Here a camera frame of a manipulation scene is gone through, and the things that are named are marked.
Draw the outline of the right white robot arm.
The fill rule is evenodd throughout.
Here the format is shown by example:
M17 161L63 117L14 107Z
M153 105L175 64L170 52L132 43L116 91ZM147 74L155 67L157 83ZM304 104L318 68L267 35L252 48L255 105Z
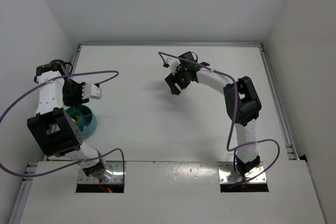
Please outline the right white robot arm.
M260 164L256 147L256 120L261 101L250 77L239 79L215 70L206 62L198 62L197 54L188 51L180 56L159 52L163 66L170 70L165 82L173 95L179 95L192 82L206 85L224 96L226 111L232 120L229 135L237 136L234 152L236 171L245 176Z

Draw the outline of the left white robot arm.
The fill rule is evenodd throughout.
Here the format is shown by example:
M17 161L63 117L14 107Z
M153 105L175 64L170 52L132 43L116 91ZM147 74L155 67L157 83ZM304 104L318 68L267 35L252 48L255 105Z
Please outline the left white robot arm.
M37 67L34 81L41 85L39 101L27 126L42 152L48 157L78 161L86 176L103 181L107 164L96 149L83 141L80 133L95 121L94 116L89 109L84 112L77 109L91 98L102 97L99 85L71 80L62 60Z

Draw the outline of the yellow long lego brick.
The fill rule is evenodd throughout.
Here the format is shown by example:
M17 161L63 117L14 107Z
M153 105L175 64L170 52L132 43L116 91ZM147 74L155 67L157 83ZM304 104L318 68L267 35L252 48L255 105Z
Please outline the yellow long lego brick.
M74 122L78 122L78 121L80 121L80 119L81 119L81 114L72 115L72 116L71 116L71 119L72 119Z

